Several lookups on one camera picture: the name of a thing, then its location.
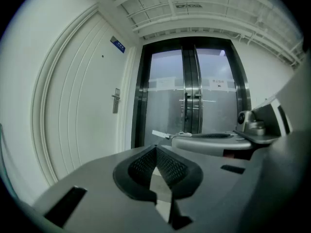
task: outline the white door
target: white door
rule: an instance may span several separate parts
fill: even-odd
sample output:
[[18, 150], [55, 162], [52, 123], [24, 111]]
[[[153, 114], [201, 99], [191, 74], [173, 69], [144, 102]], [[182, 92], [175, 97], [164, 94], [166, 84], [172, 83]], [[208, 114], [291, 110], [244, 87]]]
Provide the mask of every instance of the white door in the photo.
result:
[[[110, 42], [112, 36], [124, 45], [124, 53]], [[63, 50], [45, 112], [48, 152], [59, 179], [86, 162], [117, 152], [119, 114], [112, 113], [111, 95], [122, 88], [128, 52], [128, 44], [98, 13]]]

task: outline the blue sign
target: blue sign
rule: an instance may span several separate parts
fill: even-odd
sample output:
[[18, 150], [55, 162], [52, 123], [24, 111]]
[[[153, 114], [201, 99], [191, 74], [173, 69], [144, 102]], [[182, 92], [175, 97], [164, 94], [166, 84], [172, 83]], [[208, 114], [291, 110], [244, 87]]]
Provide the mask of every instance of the blue sign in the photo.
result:
[[124, 53], [124, 51], [125, 51], [125, 46], [123, 46], [123, 45], [120, 43], [120, 41], [118, 41], [114, 36], [111, 37], [111, 40], [110, 40], [110, 41], [113, 43], [113, 45], [115, 45], [118, 49], [120, 49], [121, 52]]

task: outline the ceiling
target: ceiling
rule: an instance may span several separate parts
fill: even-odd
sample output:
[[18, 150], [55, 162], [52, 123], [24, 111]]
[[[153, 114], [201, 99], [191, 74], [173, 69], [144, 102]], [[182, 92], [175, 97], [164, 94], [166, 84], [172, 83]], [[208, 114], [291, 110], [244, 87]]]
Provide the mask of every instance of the ceiling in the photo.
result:
[[206, 32], [257, 44], [293, 68], [304, 57], [302, 33], [279, 0], [112, 1], [125, 10], [133, 32], [146, 41], [181, 32]]

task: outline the frosted glass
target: frosted glass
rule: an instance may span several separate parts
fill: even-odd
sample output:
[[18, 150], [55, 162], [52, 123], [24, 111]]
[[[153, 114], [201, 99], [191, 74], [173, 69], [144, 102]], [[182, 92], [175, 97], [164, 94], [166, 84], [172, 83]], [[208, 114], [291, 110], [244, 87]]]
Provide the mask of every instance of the frosted glass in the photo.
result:
[[225, 52], [197, 49], [197, 53], [203, 87], [202, 133], [234, 130], [238, 115], [237, 92]]
[[183, 62], [181, 50], [152, 55], [145, 124], [144, 145], [163, 138], [152, 130], [175, 134], [183, 131]]

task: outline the metal door frame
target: metal door frame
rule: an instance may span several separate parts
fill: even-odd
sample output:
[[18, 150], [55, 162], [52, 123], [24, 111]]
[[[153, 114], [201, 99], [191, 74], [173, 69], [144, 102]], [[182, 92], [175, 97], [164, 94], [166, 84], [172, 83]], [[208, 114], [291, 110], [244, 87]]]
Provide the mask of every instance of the metal door frame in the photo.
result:
[[[144, 145], [148, 81], [151, 68], [151, 58], [154, 53], [182, 50], [184, 70], [184, 102], [186, 101], [185, 93], [186, 91], [189, 91], [190, 97], [188, 98], [188, 103], [190, 102], [189, 105], [191, 105], [191, 111], [188, 111], [187, 113], [188, 123], [184, 123], [184, 131], [189, 132], [189, 122], [191, 122], [190, 131], [193, 133], [201, 132], [203, 113], [200, 109], [198, 111], [193, 109], [194, 105], [198, 105], [199, 108], [201, 108], [202, 94], [201, 72], [196, 52], [197, 48], [218, 49], [225, 51], [236, 85], [238, 113], [244, 110], [251, 110], [248, 81], [242, 62], [231, 40], [214, 37], [181, 37], [147, 44], [143, 46], [138, 69], [132, 119], [132, 148]], [[190, 75], [191, 84], [186, 81], [186, 76]], [[199, 119], [196, 124], [192, 123], [193, 116]]]

